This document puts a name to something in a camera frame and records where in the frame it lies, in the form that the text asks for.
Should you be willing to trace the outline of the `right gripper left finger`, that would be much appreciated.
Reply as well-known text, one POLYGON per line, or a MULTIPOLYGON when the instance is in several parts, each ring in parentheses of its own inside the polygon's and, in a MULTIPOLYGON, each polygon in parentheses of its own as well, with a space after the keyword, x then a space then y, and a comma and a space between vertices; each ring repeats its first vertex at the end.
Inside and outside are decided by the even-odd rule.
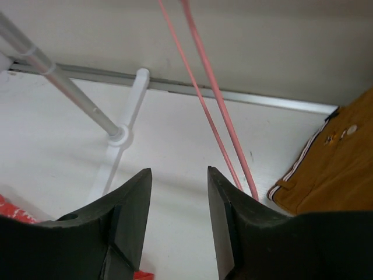
POLYGON ((41 223, 47 255, 40 279, 132 279, 139 269, 152 171, 56 221, 41 223))

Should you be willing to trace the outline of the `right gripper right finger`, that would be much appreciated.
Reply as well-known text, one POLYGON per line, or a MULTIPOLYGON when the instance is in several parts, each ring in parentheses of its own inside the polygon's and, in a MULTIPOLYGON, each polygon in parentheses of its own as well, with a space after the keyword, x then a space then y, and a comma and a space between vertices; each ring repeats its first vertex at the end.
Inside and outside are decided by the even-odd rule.
POLYGON ((291 218, 237 189, 215 167, 207 169, 207 188, 219 278, 294 279, 291 218))

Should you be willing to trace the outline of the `pink wire hanger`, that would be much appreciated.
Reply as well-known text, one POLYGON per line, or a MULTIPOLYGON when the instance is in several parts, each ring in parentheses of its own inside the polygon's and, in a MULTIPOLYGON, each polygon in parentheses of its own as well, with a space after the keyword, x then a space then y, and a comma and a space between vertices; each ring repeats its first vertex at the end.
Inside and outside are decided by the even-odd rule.
POLYGON ((213 118, 210 114, 208 106, 206 105, 205 98, 215 99, 215 101, 217 103, 217 106, 219 108, 220 114, 222 116, 222 119, 224 121, 224 124, 226 126, 227 132, 228 132, 229 137, 231 139, 233 148, 235 150, 235 154, 237 155, 238 161, 240 163, 242 172, 243 172, 244 177, 247 181, 248 188, 251 192, 251 196, 256 201, 259 201, 259 194, 258 194, 257 186, 254 182, 254 178, 253 178, 253 175, 251 173, 249 164, 246 160, 244 151, 243 151, 242 146, 240 144, 240 141, 238 139, 238 135, 237 135, 236 130, 234 128, 234 124, 232 122, 232 119, 231 119, 230 114, 228 112, 227 106, 225 104, 222 91, 220 90, 220 88, 218 86, 213 68, 210 64, 210 61, 208 59, 208 56, 207 56, 207 53, 206 53, 206 50, 205 50, 205 46, 203 45, 202 38, 201 38, 201 36, 198 32, 196 23, 195 23, 194 18, 192 16, 192 11, 191 11, 189 1, 181 1, 181 6, 182 6, 182 10, 183 10, 183 13, 184 13, 187 25, 188 25, 189 32, 191 34, 191 37, 193 39, 193 43, 194 43, 195 48, 197 50, 200 62, 203 66, 205 74, 206 74, 206 76, 208 78, 208 81, 210 83, 211 94, 209 94, 209 95, 206 95, 206 94, 202 93, 203 89, 198 85, 198 83, 196 81, 196 78, 193 75, 192 69, 189 66, 189 62, 188 62, 187 57, 184 53, 184 50, 181 46, 181 43, 178 39, 178 36, 177 36, 176 31, 175 31, 174 25, 173 25, 168 13, 167 13, 166 7, 163 4, 163 1, 158 1, 158 5, 161 9, 163 17, 164 17, 164 19, 166 21, 166 24, 168 26, 168 29, 171 33, 171 37, 173 38, 173 41, 174 41, 174 43, 177 47, 178 53, 179 53, 179 55, 180 55, 180 57, 181 57, 181 59, 184 63, 185 69, 186 69, 186 71, 187 71, 187 73, 190 77, 192 86, 195 89, 196 95, 197 95, 197 97, 200 101, 200 105, 202 106, 202 109, 205 113, 205 116, 206 116, 207 121, 210 125, 212 133, 215 137, 217 145, 220 149, 222 157, 224 158, 224 161, 227 165, 228 170, 230 171, 230 174, 231 174, 231 176, 232 176, 232 178, 235 182, 236 187, 239 190, 244 191, 244 188, 243 188, 243 186, 242 186, 242 184, 239 180, 239 177, 238 177, 237 172, 234 168, 234 165, 232 164, 232 161, 231 161, 231 159, 228 155, 228 152, 227 152, 227 150, 224 146, 224 143, 223 143, 223 141, 220 137, 218 129, 217 129, 216 125, 214 124, 214 121, 213 121, 213 118))

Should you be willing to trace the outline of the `orange white tie-dye trousers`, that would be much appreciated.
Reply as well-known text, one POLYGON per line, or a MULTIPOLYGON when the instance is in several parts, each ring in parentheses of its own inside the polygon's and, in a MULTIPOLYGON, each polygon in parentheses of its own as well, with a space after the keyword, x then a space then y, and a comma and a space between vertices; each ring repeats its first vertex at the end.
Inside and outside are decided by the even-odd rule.
POLYGON ((38 220, 30 215, 27 211, 12 204, 2 195, 0 196, 0 211, 1 216, 5 216, 7 218, 30 224, 38 223, 38 220))

